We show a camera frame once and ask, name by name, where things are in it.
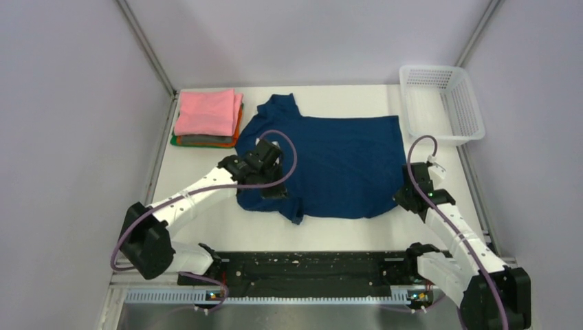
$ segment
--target gray folded cloth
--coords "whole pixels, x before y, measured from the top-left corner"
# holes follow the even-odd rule
[[[181,135],[180,142],[183,144],[191,143],[232,143],[232,136],[216,136],[216,135],[206,135],[206,134],[188,134]]]

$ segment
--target blue cloth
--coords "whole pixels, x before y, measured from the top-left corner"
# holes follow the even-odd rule
[[[250,211],[279,211],[299,224],[304,215],[371,218],[394,208],[393,195],[404,184],[405,152],[399,118],[314,118],[300,115],[294,95],[273,95],[241,132],[239,155],[255,147],[268,129],[292,140],[298,152],[294,174],[284,183],[288,199],[262,199],[258,190],[242,190],[239,205]],[[293,154],[279,135],[268,135],[284,152],[283,173]]]

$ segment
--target metal frame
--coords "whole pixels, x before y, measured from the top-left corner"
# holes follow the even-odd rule
[[[163,84],[166,92],[172,97],[170,109],[168,110],[168,115],[166,117],[166,124],[164,126],[164,131],[158,146],[158,152],[153,166],[153,172],[151,173],[152,175],[150,177],[148,189],[145,196],[145,202],[149,204],[152,202],[154,187],[157,183],[157,179],[160,173],[160,167],[162,165],[162,158],[164,155],[164,151],[166,150],[168,134],[172,127],[172,121],[175,115],[177,92],[173,88],[170,79],[166,75],[166,72],[164,71],[162,64],[157,59],[155,52],[151,47],[151,44],[149,43],[145,33],[140,27],[138,20],[136,19],[135,15],[130,9],[127,0],[115,0],[115,2],[118,4],[120,11],[123,13],[124,18],[129,24],[130,30],[136,37],[136,40],[139,43],[140,48],[144,52],[144,55],[146,56],[148,63],[150,63],[158,79]],[[466,47],[464,48],[462,54],[460,55],[458,61],[456,62],[456,66],[459,67],[466,66],[478,42],[481,40],[485,28],[490,23],[492,17],[498,12],[503,2],[504,0],[490,1],[488,7],[486,8],[486,11],[484,12],[483,16],[478,22],[471,38],[467,42]],[[490,247],[492,248],[492,250],[498,252],[496,235],[494,234],[494,231],[490,225],[491,219],[490,213],[483,198],[483,193],[481,192],[481,187],[476,176],[475,167],[472,163],[469,149],[466,145],[460,146],[458,147],[458,152],[461,159],[463,171],[468,182],[468,186],[470,187],[470,194],[472,196],[472,200],[474,201],[474,206],[478,214],[478,219],[484,230],[486,243],[491,243]],[[503,258],[503,260],[505,260],[509,265],[511,265],[511,267],[516,266],[516,260],[514,258]],[[117,325],[122,313],[124,299],[127,296],[127,292],[130,286],[132,289],[163,289],[163,288],[176,289],[176,282],[177,274],[163,274],[162,276],[159,276],[155,280],[150,280],[147,282],[137,272],[113,274],[97,329],[99,330],[117,329]],[[423,285],[398,285],[394,286],[394,289],[396,289],[397,291],[402,289],[415,290],[422,289],[423,287],[424,287]]]

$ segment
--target stack of folded clothes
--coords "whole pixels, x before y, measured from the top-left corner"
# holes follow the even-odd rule
[[[239,138],[243,94],[183,91],[170,143],[175,146],[232,148]]]

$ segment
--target gray wall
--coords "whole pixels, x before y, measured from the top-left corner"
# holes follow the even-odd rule
[[[472,160],[542,329],[583,329],[583,2],[506,1],[467,69],[486,126]]]
[[[0,1],[0,329],[93,329],[167,106],[113,1]]]
[[[177,89],[398,83],[454,64],[488,0],[129,0]]]

